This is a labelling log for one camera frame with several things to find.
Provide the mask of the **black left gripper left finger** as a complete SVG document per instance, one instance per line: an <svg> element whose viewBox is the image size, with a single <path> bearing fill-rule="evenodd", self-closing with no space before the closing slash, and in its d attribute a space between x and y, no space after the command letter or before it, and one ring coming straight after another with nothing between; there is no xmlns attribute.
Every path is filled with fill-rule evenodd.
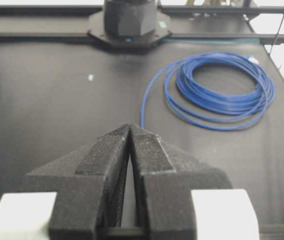
<svg viewBox="0 0 284 240"><path fill-rule="evenodd" d="M56 192L51 240L96 240L98 229L119 227L129 160L125 124L23 177L23 192Z"/></svg>

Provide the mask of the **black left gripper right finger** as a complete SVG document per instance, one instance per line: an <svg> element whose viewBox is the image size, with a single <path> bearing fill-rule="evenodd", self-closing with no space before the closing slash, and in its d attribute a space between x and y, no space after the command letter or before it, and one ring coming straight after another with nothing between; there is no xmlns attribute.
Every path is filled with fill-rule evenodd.
<svg viewBox="0 0 284 240"><path fill-rule="evenodd" d="M231 189L227 174L137 125L129 128L138 225L149 240L196 239L191 191Z"/></svg>

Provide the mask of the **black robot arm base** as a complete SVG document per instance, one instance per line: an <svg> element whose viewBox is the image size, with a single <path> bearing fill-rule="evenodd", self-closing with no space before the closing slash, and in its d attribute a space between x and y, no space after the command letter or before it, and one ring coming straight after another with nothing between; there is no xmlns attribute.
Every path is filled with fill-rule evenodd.
<svg viewBox="0 0 284 240"><path fill-rule="evenodd" d="M115 48L145 48L169 37L169 25L156 0L105 0L89 16L87 35Z"/></svg>

